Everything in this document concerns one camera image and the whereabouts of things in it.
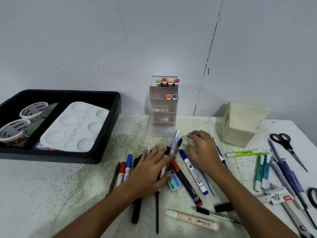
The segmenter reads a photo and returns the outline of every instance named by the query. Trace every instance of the red marker cap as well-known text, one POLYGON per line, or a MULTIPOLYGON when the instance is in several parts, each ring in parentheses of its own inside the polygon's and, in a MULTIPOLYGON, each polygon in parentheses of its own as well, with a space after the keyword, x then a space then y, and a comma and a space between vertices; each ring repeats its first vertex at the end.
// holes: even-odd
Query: red marker cap
POLYGON ((177 163, 175 162, 175 160, 172 160, 170 163, 170 167, 172 168, 172 170, 177 173, 180 171, 179 166, 177 165, 177 163))
POLYGON ((125 172, 125 164, 126 164, 126 162, 121 162, 121 164, 119 166, 118 174, 124 174, 124 172, 125 172))

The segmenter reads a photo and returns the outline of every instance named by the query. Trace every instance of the black line on wall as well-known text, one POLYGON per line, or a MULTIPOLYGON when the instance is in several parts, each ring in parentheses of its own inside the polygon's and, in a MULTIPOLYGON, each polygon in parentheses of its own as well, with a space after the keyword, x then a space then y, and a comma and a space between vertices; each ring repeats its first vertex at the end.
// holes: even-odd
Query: black line on wall
POLYGON ((222 0, 222 1, 221 1, 220 10, 219 10, 219 14, 218 14, 218 20, 217 20, 217 23, 216 23, 216 27, 215 27, 214 35, 212 36, 212 41, 211 41, 211 45, 210 45, 210 49, 209 49, 209 53, 208 53, 208 58, 207 58, 207 62, 206 62, 205 70, 204 70, 203 79, 201 80, 201 84, 200 84, 200 89, 199 89, 199 93, 198 93, 198 97, 197 97, 197 101, 196 101, 196 106, 197 106, 197 103, 198 103, 198 99, 199 99, 199 95, 200 95, 201 87, 202 87, 202 85, 203 85, 204 76, 205 76, 205 72, 206 72, 206 68, 207 68, 207 64, 208 64, 208 59, 209 59, 209 55, 210 55, 210 51, 211 51, 211 47, 212 47, 212 43, 213 43, 213 41, 214 41, 214 37, 215 37, 215 33, 216 33, 216 29, 217 29, 218 21, 220 20, 220 12, 221 12, 221 7, 222 7, 222 3, 223 3, 223 2, 224 2, 224 0, 222 0))

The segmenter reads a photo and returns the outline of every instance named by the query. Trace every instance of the forearm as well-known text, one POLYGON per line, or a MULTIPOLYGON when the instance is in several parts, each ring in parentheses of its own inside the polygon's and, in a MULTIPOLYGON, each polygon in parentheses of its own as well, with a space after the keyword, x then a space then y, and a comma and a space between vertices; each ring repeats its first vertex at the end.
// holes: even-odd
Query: forearm
POLYGON ((224 192, 251 237, 298 237, 226 169, 208 174, 224 192))
POLYGON ((53 238, 99 238, 132 201, 130 189, 123 183, 53 238))

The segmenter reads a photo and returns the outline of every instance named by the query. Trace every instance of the black tray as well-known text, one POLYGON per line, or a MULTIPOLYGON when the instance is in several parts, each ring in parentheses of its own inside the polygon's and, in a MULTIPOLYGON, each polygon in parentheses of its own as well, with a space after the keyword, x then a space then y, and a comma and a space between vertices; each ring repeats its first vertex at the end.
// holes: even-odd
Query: black tray
POLYGON ((19 112, 30 104, 36 102, 47 102, 48 104, 58 102, 58 105, 30 136, 22 148, 8 147, 4 143, 0 143, 0 159, 98 164, 108 144, 114 124, 117 121, 120 111, 120 101, 121 96, 118 92, 43 89, 21 91, 0 105, 0 113, 7 114, 3 115, 3 118, 0 120, 0 127, 11 121, 20 119, 19 112), (109 110, 109 114, 91 150, 82 153, 32 149, 53 121, 69 104, 76 101, 93 104, 109 110))

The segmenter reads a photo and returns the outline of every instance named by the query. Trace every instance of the white paint palette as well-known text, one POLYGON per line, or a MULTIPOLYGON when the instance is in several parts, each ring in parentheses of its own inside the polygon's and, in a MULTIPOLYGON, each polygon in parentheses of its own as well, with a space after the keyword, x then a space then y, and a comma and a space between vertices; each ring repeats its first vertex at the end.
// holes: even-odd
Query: white paint palette
POLYGON ((84 102, 71 103, 42 134, 43 146, 69 152, 88 152, 109 113, 84 102))

